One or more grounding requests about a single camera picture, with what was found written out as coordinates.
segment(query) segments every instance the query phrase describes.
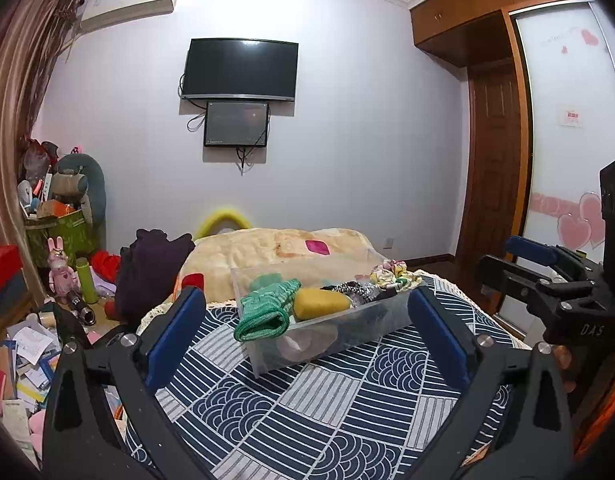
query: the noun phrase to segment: wooden floor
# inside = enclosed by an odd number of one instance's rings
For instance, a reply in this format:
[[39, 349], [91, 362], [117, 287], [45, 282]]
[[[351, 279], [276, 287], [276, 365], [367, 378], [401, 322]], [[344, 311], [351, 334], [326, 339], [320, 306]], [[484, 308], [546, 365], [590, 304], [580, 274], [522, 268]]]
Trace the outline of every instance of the wooden floor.
[[459, 288], [465, 292], [465, 295], [474, 301], [479, 307], [487, 310], [490, 304], [490, 298], [481, 294], [481, 286], [476, 283], [473, 276], [463, 272], [454, 262], [434, 262], [431, 264], [421, 264], [417, 266], [430, 274], [436, 274], [441, 278], [456, 283]]

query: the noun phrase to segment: yellow sponge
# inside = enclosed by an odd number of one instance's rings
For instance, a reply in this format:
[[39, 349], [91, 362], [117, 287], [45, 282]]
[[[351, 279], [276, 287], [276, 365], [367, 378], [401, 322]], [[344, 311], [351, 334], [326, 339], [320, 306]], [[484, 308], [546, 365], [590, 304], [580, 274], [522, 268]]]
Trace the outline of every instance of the yellow sponge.
[[294, 317], [299, 321], [327, 316], [350, 307], [350, 298], [333, 290], [299, 288], [294, 297]]

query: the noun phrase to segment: purple cloth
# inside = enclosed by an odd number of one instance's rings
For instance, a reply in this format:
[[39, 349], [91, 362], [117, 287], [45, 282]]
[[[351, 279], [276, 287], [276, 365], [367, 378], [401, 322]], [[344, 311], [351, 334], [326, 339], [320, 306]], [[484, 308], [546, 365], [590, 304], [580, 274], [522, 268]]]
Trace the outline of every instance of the purple cloth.
[[136, 231], [136, 241], [120, 250], [116, 275], [116, 311], [127, 324], [138, 327], [145, 314], [167, 299], [193, 250], [191, 234], [169, 241], [158, 229]]

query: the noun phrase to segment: blue gripper pad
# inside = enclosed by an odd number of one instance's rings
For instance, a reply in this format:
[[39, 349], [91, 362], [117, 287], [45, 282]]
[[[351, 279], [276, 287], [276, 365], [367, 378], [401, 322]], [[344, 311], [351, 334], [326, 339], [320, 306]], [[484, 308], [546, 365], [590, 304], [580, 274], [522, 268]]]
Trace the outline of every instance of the blue gripper pad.
[[148, 391], [155, 394], [156, 390], [163, 388], [172, 380], [180, 360], [190, 347], [192, 338], [205, 318], [205, 309], [203, 291], [194, 286], [187, 286], [170, 310], [154, 318], [145, 329], [145, 332], [152, 329], [152, 334], [162, 333], [146, 354], [145, 386]]
[[554, 248], [521, 236], [510, 236], [505, 243], [505, 250], [514, 256], [520, 256], [545, 267], [556, 263]]
[[465, 323], [445, 310], [427, 286], [412, 290], [407, 312], [447, 386], [465, 391], [471, 376], [466, 349], [473, 348], [474, 337]]

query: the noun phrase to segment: pink plush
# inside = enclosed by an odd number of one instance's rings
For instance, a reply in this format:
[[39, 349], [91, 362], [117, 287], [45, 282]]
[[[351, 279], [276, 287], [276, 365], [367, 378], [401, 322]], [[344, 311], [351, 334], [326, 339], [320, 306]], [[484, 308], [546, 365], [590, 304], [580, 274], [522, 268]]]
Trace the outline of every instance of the pink plush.
[[31, 445], [34, 446], [34, 450], [38, 454], [38, 457], [43, 460], [43, 435], [38, 433], [32, 433], [30, 435]]
[[89, 341], [90, 343], [92, 343], [92, 344], [94, 344], [95, 342], [97, 342], [97, 341], [98, 341], [101, 337], [102, 337], [102, 336], [101, 336], [99, 333], [94, 332], [94, 330], [90, 330], [90, 331], [87, 333], [87, 339], [88, 339], [88, 341]]
[[45, 423], [45, 410], [40, 410], [30, 416], [30, 431], [43, 435], [43, 425]]

